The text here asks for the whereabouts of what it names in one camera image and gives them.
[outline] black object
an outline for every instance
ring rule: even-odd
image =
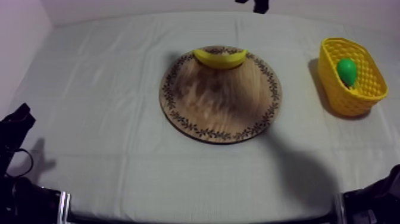
[[[248,0],[235,0],[235,2],[244,4],[248,2]],[[269,0],[254,0],[254,2],[253,13],[265,14],[270,9]]]
[[[14,113],[0,122],[0,175],[6,174],[14,154],[19,150],[35,118],[27,104],[22,104]]]
[[[0,122],[0,223],[57,223],[60,192],[40,188],[21,176],[33,167],[33,158],[21,145],[35,123],[27,104]],[[7,168],[15,153],[24,151],[30,168],[16,177]]]
[[[400,165],[388,177],[343,197],[348,224],[399,224]]]

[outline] round wooden board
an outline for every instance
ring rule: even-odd
[[[229,46],[203,48],[233,54]],[[160,86],[161,108],[179,131],[203,142],[230,144],[260,134],[276,118],[282,89],[270,66],[250,52],[240,66],[217,70],[188,52],[165,73]]]

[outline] decorative border pattern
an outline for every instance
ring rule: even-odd
[[[240,51],[239,48],[231,48],[231,47],[205,48],[205,50],[212,54],[222,54],[223,52],[234,54]],[[267,76],[268,82],[270,84],[269,90],[271,92],[271,97],[273,99],[271,105],[262,116],[262,119],[259,122],[256,122],[252,127],[247,127],[243,131],[237,132],[235,134],[227,132],[216,132],[215,130],[208,128],[201,129],[196,124],[190,122],[189,119],[181,116],[179,112],[175,110],[176,102],[173,97],[173,84],[176,80],[176,77],[182,65],[184,65],[185,62],[194,59],[194,55],[192,53],[188,53],[180,57],[174,63],[170,72],[165,77],[165,83],[161,88],[162,96],[165,98],[165,101],[167,102],[166,105],[169,109],[168,112],[165,111],[165,114],[168,113],[168,115],[172,119],[177,121],[183,129],[194,131],[200,138],[203,136],[207,136],[209,138],[222,139],[224,142],[227,143],[234,143],[232,140],[244,141],[248,138],[251,138],[261,133],[263,130],[265,130],[267,127],[271,125],[271,120],[275,117],[279,109],[280,99],[281,99],[281,95],[279,94],[278,90],[279,83],[274,73],[268,70],[267,63],[265,63],[263,60],[259,59],[257,56],[249,52],[246,54],[246,58],[253,60],[254,63],[257,65],[257,67],[260,68],[261,72]]]

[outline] white wall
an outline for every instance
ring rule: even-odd
[[[249,11],[235,0],[42,0],[54,24],[173,11]],[[269,13],[294,15],[400,34],[399,0],[270,0]]]
[[[0,0],[0,119],[51,29],[40,0]]]

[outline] white backdrop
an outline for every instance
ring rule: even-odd
[[[235,0],[42,0],[54,24],[178,11],[252,11]],[[269,13],[362,26],[400,34],[398,0],[270,0]]]

